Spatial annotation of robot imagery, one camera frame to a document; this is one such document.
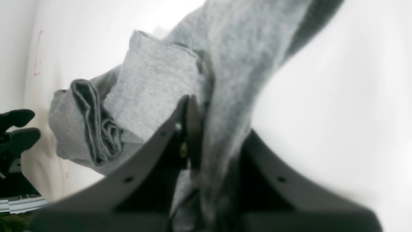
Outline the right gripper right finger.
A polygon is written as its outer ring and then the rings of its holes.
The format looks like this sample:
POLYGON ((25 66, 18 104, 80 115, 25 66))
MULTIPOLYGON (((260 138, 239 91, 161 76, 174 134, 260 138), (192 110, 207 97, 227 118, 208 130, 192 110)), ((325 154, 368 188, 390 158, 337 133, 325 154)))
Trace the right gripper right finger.
POLYGON ((375 214, 305 178, 251 131, 240 156, 239 232, 381 232, 375 214))

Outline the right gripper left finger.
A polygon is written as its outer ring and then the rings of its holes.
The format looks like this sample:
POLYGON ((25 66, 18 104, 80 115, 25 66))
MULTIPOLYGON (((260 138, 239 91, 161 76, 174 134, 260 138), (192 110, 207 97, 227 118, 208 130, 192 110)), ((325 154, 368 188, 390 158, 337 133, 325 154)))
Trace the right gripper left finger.
POLYGON ((93 186, 38 211, 30 232, 171 232, 179 173, 199 169, 202 119, 194 95, 128 162, 93 186))

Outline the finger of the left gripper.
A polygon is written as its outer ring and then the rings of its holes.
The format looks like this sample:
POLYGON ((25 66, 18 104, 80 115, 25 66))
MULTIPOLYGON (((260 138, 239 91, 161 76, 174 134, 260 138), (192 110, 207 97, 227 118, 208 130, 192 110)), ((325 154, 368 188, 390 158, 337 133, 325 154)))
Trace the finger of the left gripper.
POLYGON ((6 132, 1 136, 0 158, 1 161, 14 160, 33 147, 41 137, 37 128, 25 128, 6 132))
POLYGON ((6 132, 10 127, 22 128, 35 117, 32 110, 11 110, 0 115, 0 132, 6 132))

